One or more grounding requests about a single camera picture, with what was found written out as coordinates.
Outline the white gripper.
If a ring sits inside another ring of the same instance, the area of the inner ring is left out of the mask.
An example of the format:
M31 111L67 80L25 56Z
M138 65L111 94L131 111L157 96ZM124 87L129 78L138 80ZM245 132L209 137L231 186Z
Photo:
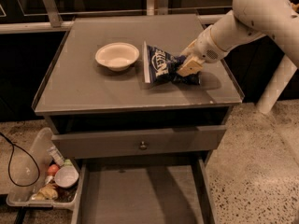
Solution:
M177 73L182 77L197 74L203 69L204 61L216 63L227 54L228 52L221 49L214 41L212 25L210 25L180 53L181 56L188 58L178 68Z

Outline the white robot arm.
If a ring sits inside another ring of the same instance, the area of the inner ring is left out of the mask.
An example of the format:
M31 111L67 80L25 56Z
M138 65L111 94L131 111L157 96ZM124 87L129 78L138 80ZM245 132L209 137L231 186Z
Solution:
M299 14L289 0L233 0L232 10L182 51L187 59L177 73L196 74L205 63L215 63L235 47L266 35L299 64Z

